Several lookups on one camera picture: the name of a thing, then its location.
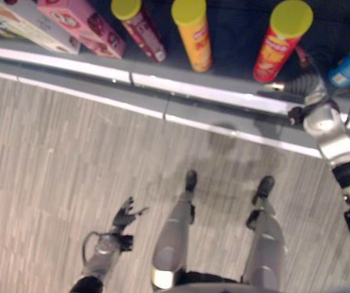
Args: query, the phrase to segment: orange chip can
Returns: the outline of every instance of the orange chip can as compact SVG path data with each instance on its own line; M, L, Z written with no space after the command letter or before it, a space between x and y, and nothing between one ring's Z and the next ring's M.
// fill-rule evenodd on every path
M210 35L206 16L205 0L175 0L172 17L191 63L197 72L207 71L211 58Z
M312 9L304 1L285 0L274 8L253 69L257 81L271 82L275 79L312 21Z

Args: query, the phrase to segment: pink chip can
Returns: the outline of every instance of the pink chip can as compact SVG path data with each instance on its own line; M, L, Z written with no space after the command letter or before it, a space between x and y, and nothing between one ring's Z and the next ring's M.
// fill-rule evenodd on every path
M112 0L111 10L148 57L156 62L164 61L166 50L142 0Z

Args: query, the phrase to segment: white shelf edge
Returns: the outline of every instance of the white shelf edge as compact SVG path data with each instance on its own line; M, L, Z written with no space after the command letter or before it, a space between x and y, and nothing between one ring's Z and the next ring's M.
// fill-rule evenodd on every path
M154 75L130 73L128 70L119 70L116 68L96 65L88 62L70 60L66 57L53 57L48 56L44 53L26 52L23 49L0 48L0 59L14 60L18 62L29 62L45 67L52 67L61 70L72 71L75 73L87 74L89 76L104 78L111 81L121 81L127 84L131 83L131 75L134 85L140 87L149 87L151 89L164 90L169 93L179 93L186 96L193 96L208 101L214 101L216 103L262 111L273 115L285 116L292 108L302 106L301 104L290 103L273 98L253 95L250 93L222 90L214 87L207 87L204 85L191 84L189 82L161 78ZM12 76L6 75L5 78L13 80L15 79L15 77L13 78ZM343 113L341 116L342 119L345 120L347 114Z
M69 70L77 73L96 76L98 78L114 79L130 84L129 72L116 68L95 65L87 62L79 62L61 57L47 56L31 52L17 51L0 48L0 58L19 62L29 62L36 65Z
M262 145L268 145L274 148L280 148L286 151L292 151L294 153L305 154L311 157L321 158L320 152L315 148L309 148L306 146L295 145L293 143L283 142L281 140L269 139L267 137L256 136L247 132L242 132L239 130L231 130L223 128L220 126L209 125L202 122L197 122L190 119L180 118L174 115L166 115L166 120L186 126L190 126L197 129L202 129L206 131L212 131L218 134L223 134L230 137L236 137L238 139L243 139L249 142L260 143Z
M229 90L215 89L212 87L205 87L203 85L195 85L188 82L160 78L154 75L132 73L132 77L134 84L141 87L165 90L170 93L180 93L186 96L193 96L196 98L253 109L274 115L287 116L288 112L292 108L303 106L301 104L265 98L263 96L253 95L250 93L239 93ZM342 113L341 117L342 120L345 121L347 114Z
M21 82L23 84L34 85L37 87L42 87L42 88L48 89L48 90L54 90L55 92L61 92L61 93L65 93L67 95L77 96L79 98L88 99L90 101L98 102L101 104L106 104L106 105L118 107L118 108L121 108L124 110L130 110L132 112L136 112L136 113L140 113L143 115L162 119L162 112L149 110L149 109L146 109L143 107L137 107L137 106L134 106L134 105L131 105L128 103L123 103L120 101L116 101L116 100L105 98L105 97L98 96L98 95L93 95L93 94L82 92L79 90L73 90L73 89L69 89L67 87L60 87L58 85L49 84L47 82L41 82L41 81L36 81L33 79L21 78L21 77L18 77L18 82Z

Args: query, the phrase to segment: robot leg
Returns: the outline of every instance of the robot leg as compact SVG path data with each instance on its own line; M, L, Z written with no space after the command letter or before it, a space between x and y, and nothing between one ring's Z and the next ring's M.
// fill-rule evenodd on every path
M255 236L241 282L278 291L285 256L285 241L278 222L273 218L274 209L267 199L273 187L273 177L264 177L252 200L256 209L251 212L247 227L254 230Z
M186 270L188 230L194 220L192 199L196 184L196 172L188 171L186 188L161 230L151 271L151 283L154 289L174 287Z

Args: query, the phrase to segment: pink box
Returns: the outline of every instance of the pink box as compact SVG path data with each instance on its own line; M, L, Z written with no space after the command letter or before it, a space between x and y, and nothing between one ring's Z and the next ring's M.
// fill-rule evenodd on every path
M97 55L122 58L125 42L87 0L38 0L38 9Z

